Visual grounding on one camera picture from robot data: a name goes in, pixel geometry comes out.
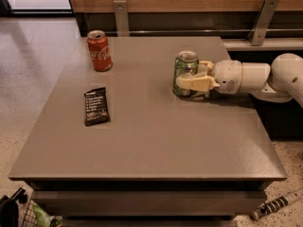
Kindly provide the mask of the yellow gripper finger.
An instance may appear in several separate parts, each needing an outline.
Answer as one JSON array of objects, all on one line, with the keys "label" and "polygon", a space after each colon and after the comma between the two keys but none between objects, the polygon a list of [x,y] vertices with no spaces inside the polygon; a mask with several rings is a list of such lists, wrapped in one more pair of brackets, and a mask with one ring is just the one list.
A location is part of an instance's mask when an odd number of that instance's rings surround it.
[{"label": "yellow gripper finger", "polygon": [[211,76],[203,77],[178,77],[176,84],[186,90],[193,90],[198,92],[208,92],[216,87],[220,87],[220,84],[215,81]]},{"label": "yellow gripper finger", "polygon": [[199,61],[198,72],[210,75],[212,73],[213,66],[214,63],[212,61]]}]

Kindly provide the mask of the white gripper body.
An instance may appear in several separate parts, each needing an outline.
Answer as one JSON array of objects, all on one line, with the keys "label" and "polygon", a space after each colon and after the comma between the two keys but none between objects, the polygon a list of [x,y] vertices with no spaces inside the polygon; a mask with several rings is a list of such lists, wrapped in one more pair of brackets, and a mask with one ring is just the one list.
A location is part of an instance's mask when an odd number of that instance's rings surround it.
[{"label": "white gripper body", "polygon": [[234,95],[240,90],[242,64],[239,61],[224,60],[214,65],[212,71],[217,83],[214,90],[227,95]]}]

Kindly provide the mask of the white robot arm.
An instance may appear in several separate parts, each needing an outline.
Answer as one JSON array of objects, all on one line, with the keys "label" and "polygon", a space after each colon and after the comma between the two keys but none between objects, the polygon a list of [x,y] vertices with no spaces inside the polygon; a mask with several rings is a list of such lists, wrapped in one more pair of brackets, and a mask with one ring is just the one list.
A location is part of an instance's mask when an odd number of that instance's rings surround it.
[{"label": "white robot arm", "polygon": [[223,60],[200,61],[198,68],[176,75],[174,88],[209,96],[211,91],[234,95],[248,93],[269,102],[288,102],[294,99],[303,107],[303,59],[285,53],[272,64]]}]

